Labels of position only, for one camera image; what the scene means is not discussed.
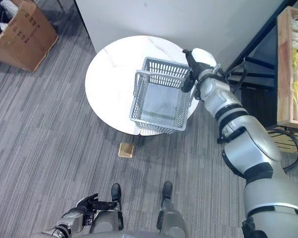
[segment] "small wooden block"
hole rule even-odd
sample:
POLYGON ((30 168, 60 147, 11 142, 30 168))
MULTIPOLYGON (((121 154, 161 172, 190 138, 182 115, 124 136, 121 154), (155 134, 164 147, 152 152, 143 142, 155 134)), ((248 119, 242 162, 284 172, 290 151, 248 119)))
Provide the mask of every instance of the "small wooden block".
POLYGON ((120 143, 118 156, 123 158, 132 158, 134 152, 134 145, 130 143, 120 143))

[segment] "wooden crate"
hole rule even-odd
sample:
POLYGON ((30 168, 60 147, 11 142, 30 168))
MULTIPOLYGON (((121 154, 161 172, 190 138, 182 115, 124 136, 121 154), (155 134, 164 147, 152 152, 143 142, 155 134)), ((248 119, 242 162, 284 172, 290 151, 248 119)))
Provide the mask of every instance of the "wooden crate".
POLYGON ((277 124, 298 128, 294 119, 294 68, 291 19, 298 15, 298 9, 286 7, 277 18, 278 27, 278 105, 277 124))
MULTIPOLYGON (((292 141, 290 137, 276 132, 272 132, 272 131, 268 131, 268 132, 281 151, 288 152, 288 153, 297 153, 297 148, 295 146, 295 143, 292 141)), ((298 140, 298 133, 294 132, 293 134, 296 136, 298 140)))

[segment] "wooden shelf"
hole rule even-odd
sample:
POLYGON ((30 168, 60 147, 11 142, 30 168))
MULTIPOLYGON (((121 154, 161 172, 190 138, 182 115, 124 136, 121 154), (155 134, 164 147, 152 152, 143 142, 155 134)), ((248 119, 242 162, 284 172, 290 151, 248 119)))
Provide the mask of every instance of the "wooden shelf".
POLYGON ((298 15, 298 9, 286 7, 277 18, 278 29, 278 102, 277 124, 298 128, 294 119, 294 68, 291 20, 298 15))

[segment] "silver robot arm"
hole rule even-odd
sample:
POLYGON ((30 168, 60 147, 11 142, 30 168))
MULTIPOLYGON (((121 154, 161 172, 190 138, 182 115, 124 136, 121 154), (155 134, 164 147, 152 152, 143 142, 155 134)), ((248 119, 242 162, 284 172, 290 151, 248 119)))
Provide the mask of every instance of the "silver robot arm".
POLYGON ((227 142, 223 159, 234 174, 246 179, 244 236, 298 238, 298 188, 281 166, 278 147, 230 92, 229 85, 218 80, 217 67, 210 68, 202 62, 199 57, 202 50, 184 50, 184 53, 192 77, 183 91, 189 91, 193 81, 197 81, 195 97, 205 102, 227 142))

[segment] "basket handle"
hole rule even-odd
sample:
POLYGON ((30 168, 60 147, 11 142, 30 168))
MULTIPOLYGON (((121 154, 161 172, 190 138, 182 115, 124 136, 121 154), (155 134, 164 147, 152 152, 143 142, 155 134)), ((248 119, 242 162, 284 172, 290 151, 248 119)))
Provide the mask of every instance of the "basket handle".
POLYGON ((178 77, 174 77, 171 75, 166 75, 163 73, 155 73, 155 72, 149 72, 149 71, 144 71, 144 70, 137 70, 136 74, 135 74, 135 84, 134 84, 134 96, 136 96, 137 91, 138 91, 138 75, 148 75, 148 76, 161 76, 161 77, 167 77, 167 78, 173 78, 178 80, 178 77))

